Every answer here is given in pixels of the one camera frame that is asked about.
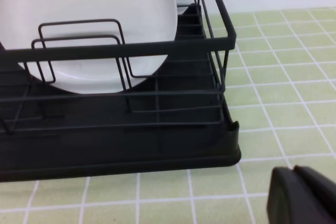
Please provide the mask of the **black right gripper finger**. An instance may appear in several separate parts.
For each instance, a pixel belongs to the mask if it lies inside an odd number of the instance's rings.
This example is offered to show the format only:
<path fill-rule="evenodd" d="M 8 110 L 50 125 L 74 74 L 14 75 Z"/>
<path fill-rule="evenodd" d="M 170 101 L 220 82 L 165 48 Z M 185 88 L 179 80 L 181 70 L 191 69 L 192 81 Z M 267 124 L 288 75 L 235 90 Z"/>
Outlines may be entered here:
<path fill-rule="evenodd" d="M 269 223 L 335 223 L 335 182 L 308 166 L 272 170 Z"/>

